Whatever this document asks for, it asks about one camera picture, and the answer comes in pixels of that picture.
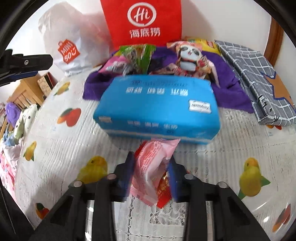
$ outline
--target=screw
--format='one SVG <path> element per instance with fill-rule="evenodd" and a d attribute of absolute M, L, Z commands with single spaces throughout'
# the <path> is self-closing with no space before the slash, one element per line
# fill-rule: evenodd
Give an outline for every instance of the screw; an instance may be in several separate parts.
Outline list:
<path fill-rule="evenodd" d="M 107 176 L 109 180 L 114 180 L 117 176 L 114 173 L 111 173 Z"/>
<path fill-rule="evenodd" d="M 218 182 L 218 186 L 221 188 L 228 188 L 228 185 L 225 182 Z"/>
<path fill-rule="evenodd" d="M 76 181 L 74 182 L 74 187 L 78 188 L 82 186 L 82 182 L 81 181 Z"/>
<path fill-rule="evenodd" d="M 191 175 L 191 174 L 185 174 L 184 177 L 185 177 L 185 179 L 187 179 L 187 180 L 193 180 L 193 179 L 195 179 L 195 176 L 193 176 L 193 175 Z"/>

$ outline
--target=fruit print bedsheet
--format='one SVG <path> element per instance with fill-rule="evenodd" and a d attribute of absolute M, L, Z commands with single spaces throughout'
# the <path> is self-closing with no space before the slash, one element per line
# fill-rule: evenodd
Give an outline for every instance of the fruit print bedsheet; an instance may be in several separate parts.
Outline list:
<path fill-rule="evenodd" d="M 135 151 L 140 139 L 109 137 L 93 120 L 97 101 L 82 99 L 89 72 L 57 84 L 38 111 L 21 152 L 15 196 L 34 227 L 88 165 L 105 175 Z M 202 181 L 224 181 L 241 198 L 271 240 L 280 240 L 295 219 L 295 126 L 268 128 L 254 114 L 220 109 L 221 130 L 208 145 L 180 143 L 178 163 Z M 181 240 L 186 204 L 163 209 L 135 197 L 115 212 L 118 240 Z M 210 215 L 208 233 L 212 234 Z"/>

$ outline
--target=yellow fruit print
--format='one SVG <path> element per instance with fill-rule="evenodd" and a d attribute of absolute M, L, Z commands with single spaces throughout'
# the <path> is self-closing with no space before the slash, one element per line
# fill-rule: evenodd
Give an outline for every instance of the yellow fruit print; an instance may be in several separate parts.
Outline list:
<path fill-rule="evenodd" d="M 70 82 L 66 82 L 58 89 L 58 91 L 54 95 L 60 95 L 60 94 L 63 94 L 65 91 L 68 91 L 69 85 L 70 85 Z"/>
<path fill-rule="evenodd" d="M 32 144 L 26 149 L 23 157 L 26 158 L 27 161 L 34 161 L 34 150 L 36 148 L 37 142 L 33 141 Z"/>
<path fill-rule="evenodd" d="M 243 199 L 245 196 L 256 196 L 261 187 L 270 184 L 264 176 L 261 175 L 258 161 L 250 157 L 244 163 L 244 172 L 239 178 L 240 191 L 238 197 Z"/>
<path fill-rule="evenodd" d="M 104 157 L 94 156 L 85 167 L 81 168 L 76 180 L 82 181 L 84 184 L 94 183 L 107 176 L 108 167 Z"/>

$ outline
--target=orange fruit print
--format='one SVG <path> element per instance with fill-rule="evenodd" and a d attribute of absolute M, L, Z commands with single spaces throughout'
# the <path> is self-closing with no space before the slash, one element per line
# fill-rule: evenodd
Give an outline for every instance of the orange fruit print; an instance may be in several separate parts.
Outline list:
<path fill-rule="evenodd" d="M 276 127 L 277 129 L 281 130 L 281 126 L 271 126 L 271 125 L 266 125 L 269 129 L 272 129 L 273 127 Z"/>
<path fill-rule="evenodd" d="M 44 217 L 48 214 L 49 209 L 44 207 L 42 203 L 36 203 L 35 204 L 35 209 L 38 217 L 40 219 L 44 219 Z"/>
<path fill-rule="evenodd" d="M 66 122 L 68 127 L 72 127 L 76 125 L 80 115 L 81 115 L 80 108 L 77 108 L 77 109 L 68 108 L 59 116 L 57 120 L 57 124 Z"/>
<path fill-rule="evenodd" d="M 272 232 L 276 232 L 282 224 L 285 225 L 289 222 L 291 216 L 291 204 L 289 204 L 286 208 L 283 209 L 278 219 L 276 220 L 274 226 L 272 227 Z"/>

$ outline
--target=gray checkered cloth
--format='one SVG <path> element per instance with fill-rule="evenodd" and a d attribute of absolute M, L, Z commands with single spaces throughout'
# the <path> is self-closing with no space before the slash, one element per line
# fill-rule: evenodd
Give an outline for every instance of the gray checkered cloth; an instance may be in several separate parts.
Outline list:
<path fill-rule="evenodd" d="M 262 73 L 274 77 L 275 71 L 267 59 L 250 48 L 224 41 L 215 41 L 244 91 L 251 99 L 260 124 L 289 126 L 296 123 L 294 107 L 286 99 L 274 99 L 272 85 Z"/>

